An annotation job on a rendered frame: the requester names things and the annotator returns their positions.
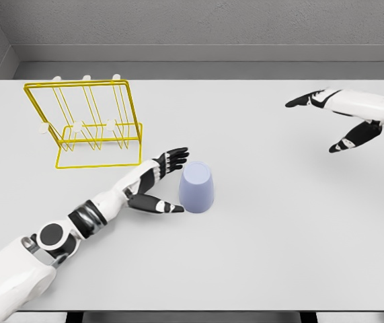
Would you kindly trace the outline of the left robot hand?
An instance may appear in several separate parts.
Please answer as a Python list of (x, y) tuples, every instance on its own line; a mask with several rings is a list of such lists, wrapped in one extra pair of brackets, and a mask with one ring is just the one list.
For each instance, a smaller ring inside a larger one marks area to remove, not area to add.
[(183, 213), (181, 205), (174, 205), (148, 195), (167, 174), (181, 170), (189, 156), (188, 148), (181, 147), (162, 153), (158, 158), (148, 159), (119, 180), (114, 189), (125, 196), (126, 206), (148, 213)]

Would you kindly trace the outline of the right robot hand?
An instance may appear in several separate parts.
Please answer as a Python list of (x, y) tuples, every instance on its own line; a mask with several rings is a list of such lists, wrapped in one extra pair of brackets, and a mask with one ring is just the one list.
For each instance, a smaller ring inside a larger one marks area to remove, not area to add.
[(314, 106), (336, 114), (353, 116), (362, 122), (351, 129), (329, 148), (330, 153), (364, 145), (383, 130), (384, 97), (347, 89), (321, 89), (295, 98), (285, 104), (287, 108)]

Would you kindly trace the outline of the lavender plastic cup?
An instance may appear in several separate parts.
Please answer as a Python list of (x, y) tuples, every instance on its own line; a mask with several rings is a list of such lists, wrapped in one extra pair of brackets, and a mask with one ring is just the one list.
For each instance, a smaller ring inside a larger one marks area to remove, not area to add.
[(211, 170), (201, 161), (192, 161), (182, 172), (179, 185), (179, 200), (185, 210), (203, 213), (214, 201), (214, 184)]

